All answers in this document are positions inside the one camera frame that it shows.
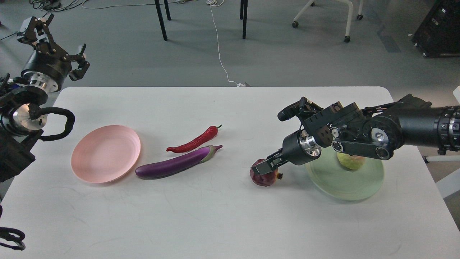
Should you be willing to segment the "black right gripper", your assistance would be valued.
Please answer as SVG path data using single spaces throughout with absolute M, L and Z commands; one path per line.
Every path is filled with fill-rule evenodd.
M 278 167 L 291 162 L 303 165 L 320 157 L 322 148 L 315 139 L 305 130 L 298 130 L 283 139 L 282 149 L 269 155 L 266 159 L 258 159 L 252 165 L 255 175 L 266 175 L 274 172 Z

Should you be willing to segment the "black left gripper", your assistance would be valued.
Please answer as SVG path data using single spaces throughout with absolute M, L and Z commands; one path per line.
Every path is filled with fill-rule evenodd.
M 47 18 L 25 19 L 20 31 L 16 33 L 18 42 L 33 47 L 33 53 L 24 65 L 21 77 L 30 78 L 31 73 L 41 73 L 57 84 L 62 84 L 67 76 L 72 81 L 81 80 L 90 67 L 85 57 L 87 45 L 83 44 L 77 54 L 64 55 L 64 50 L 54 41 L 49 30 L 53 18 L 54 14 L 50 14 Z M 76 69 L 71 69 L 72 62 L 77 63 Z

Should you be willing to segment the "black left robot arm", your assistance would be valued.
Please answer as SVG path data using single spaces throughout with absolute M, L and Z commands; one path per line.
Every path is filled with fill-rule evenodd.
M 33 48 L 18 77 L 6 74 L 1 78 L 1 152 L 0 180 L 13 179 L 23 172 L 36 157 L 31 149 L 38 141 L 56 141 L 70 134 L 75 116 L 64 108 L 45 108 L 49 93 L 62 89 L 67 77 L 81 80 L 90 63 L 86 60 L 84 44 L 79 53 L 71 55 L 54 41 L 49 26 L 54 18 L 31 17 L 23 21 L 17 35 L 20 43 Z M 44 135 L 49 114 L 66 117 L 64 130 Z

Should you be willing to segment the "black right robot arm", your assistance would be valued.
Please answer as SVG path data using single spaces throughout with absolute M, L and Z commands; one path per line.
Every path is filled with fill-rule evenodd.
M 459 151 L 459 106 L 433 108 L 430 102 L 406 95 L 396 102 L 360 109 L 340 102 L 327 108 L 302 97 L 278 113 L 280 121 L 297 117 L 298 131 L 286 136 L 281 149 L 251 167 L 266 175 L 292 163 L 303 165 L 320 157 L 323 148 L 367 158 L 388 160 L 403 145 L 436 147 L 440 155 Z

